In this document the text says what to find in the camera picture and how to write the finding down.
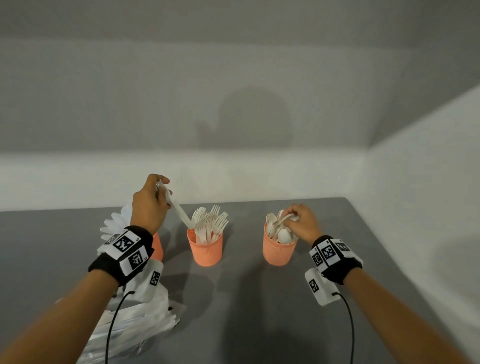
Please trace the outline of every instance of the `perforated cup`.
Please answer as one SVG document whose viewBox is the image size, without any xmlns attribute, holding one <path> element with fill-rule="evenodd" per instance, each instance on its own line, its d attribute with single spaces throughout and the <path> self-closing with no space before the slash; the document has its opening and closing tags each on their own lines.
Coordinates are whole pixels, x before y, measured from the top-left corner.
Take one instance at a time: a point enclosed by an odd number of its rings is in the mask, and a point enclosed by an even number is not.
<svg viewBox="0 0 480 364">
<path fill-rule="evenodd" d="M 154 252 L 150 259 L 156 259 L 161 262 L 163 259 L 163 248 L 162 243 L 160 242 L 160 238 L 158 236 L 158 232 L 156 232 L 153 236 L 152 248 L 154 248 Z"/>
<path fill-rule="evenodd" d="M 270 239 L 266 233 L 267 224 L 264 226 L 264 247 L 265 260 L 273 266 L 284 266 L 292 258 L 293 251 L 297 245 L 298 238 L 290 244 L 280 244 Z"/>
<path fill-rule="evenodd" d="M 222 258 L 223 250 L 223 234 L 210 244 L 196 244 L 195 239 L 195 230 L 188 229 L 187 237 L 190 243 L 190 248 L 192 249 L 193 258 L 198 265 L 202 267 L 210 267 L 214 264 L 217 264 Z"/>
</svg>

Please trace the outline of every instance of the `orange cup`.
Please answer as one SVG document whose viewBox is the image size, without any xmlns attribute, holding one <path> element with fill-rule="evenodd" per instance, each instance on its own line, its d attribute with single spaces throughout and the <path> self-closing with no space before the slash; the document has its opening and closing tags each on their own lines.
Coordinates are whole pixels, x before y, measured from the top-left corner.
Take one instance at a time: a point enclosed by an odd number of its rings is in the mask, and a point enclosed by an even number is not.
<svg viewBox="0 0 480 364">
<path fill-rule="evenodd" d="M 270 239 L 266 233 L 267 224 L 264 226 L 264 247 L 265 260 L 273 266 L 284 266 L 292 258 L 293 250 L 297 245 L 298 238 L 290 244 L 280 244 Z"/>
<path fill-rule="evenodd" d="M 150 259 L 156 259 L 161 262 L 163 259 L 163 249 L 160 238 L 158 237 L 158 232 L 156 232 L 153 236 L 152 248 L 154 248 L 155 250 Z"/>
<path fill-rule="evenodd" d="M 210 267 L 217 264 L 222 258 L 223 250 L 223 234 L 210 244 L 197 244 L 195 243 L 197 235 L 194 229 L 187 230 L 187 237 L 192 249 L 193 258 L 198 265 L 202 267 Z"/>
</svg>

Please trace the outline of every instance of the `plastic bag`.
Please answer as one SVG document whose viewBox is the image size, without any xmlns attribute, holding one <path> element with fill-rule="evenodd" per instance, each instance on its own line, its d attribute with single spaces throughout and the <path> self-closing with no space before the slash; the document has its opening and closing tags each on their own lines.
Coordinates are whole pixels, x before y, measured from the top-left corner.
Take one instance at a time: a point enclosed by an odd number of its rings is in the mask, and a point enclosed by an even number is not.
<svg viewBox="0 0 480 364">
<path fill-rule="evenodd" d="M 171 330 L 184 310 L 185 306 L 168 300 L 167 289 L 159 283 L 150 302 L 119 310 L 110 336 L 108 357 L 138 355 L 148 338 Z M 110 310 L 103 312 L 77 364 L 105 360 L 108 329 L 114 314 L 115 311 Z"/>
</svg>

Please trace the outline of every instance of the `wire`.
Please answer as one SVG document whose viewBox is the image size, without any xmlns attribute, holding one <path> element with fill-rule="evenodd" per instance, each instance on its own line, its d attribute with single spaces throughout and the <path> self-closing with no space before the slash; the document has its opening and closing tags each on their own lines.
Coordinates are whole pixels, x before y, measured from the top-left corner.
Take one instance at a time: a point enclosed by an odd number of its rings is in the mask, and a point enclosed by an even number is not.
<svg viewBox="0 0 480 364">
<path fill-rule="evenodd" d="M 335 292 L 335 293 L 332 293 L 332 296 L 340 296 L 342 297 L 342 300 L 343 302 L 345 302 L 345 304 L 347 305 L 347 309 L 348 309 L 348 314 L 350 315 L 350 323 L 352 324 L 352 352 L 350 354 L 350 364 L 353 364 L 353 352 L 355 351 L 355 329 L 353 327 L 353 317 L 352 317 L 352 312 L 350 311 L 350 307 L 347 303 L 347 300 L 345 299 L 345 297 L 343 297 L 340 293 L 338 292 Z"/>
<path fill-rule="evenodd" d="M 125 300 L 125 298 L 127 298 L 127 296 L 129 294 L 134 294 L 134 293 L 135 293 L 135 291 L 130 291 L 123 296 L 123 298 L 121 299 L 121 301 L 120 301 L 120 303 L 117 307 L 117 310 L 115 311 L 115 314 L 113 315 L 112 323 L 110 324 L 110 328 L 108 329 L 107 345 L 105 347 L 105 364 L 108 364 L 108 347 L 110 345 L 110 335 L 112 334 L 113 323 L 115 322 L 115 318 L 117 317 L 117 313 L 119 312 L 120 306 L 123 303 L 123 301 Z"/>
</svg>

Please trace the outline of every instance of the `gray table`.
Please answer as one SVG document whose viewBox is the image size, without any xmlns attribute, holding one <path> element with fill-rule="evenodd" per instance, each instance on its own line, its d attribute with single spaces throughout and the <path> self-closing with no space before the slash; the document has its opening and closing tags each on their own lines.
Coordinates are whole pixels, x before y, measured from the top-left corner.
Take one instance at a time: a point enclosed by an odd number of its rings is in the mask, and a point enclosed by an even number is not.
<svg viewBox="0 0 480 364">
<path fill-rule="evenodd" d="M 308 204 L 326 233 L 343 239 L 365 269 L 436 328 L 444 330 L 413 285 L 400 272 L 347 199 Z M 304 279 L 313 266 L 306 243 L 291 261 L 274 267 L 262 256 L 268 212 L 291 201 L 221 203 L 231 224 L 224 232 L 222 260 L 198 266 L 186 227 L 169 213 L 160 229 L 165 251 L 161 283 L 188 306 L 166 337 L 149 342 L 144 354 L 117 363 L 348 363 L 350 321 L 342 301 L 320 307 Z M 190 215 L 198 205 L 184 205 Z M 2 256 L 0 347 L 38 312 L 68 291 L 86 272 L 101 243 L 99 227 L 118 208 L 0 213 Z M 355 363 L 394 363 L 350 299 L 355 322 Z"/>
</svg>

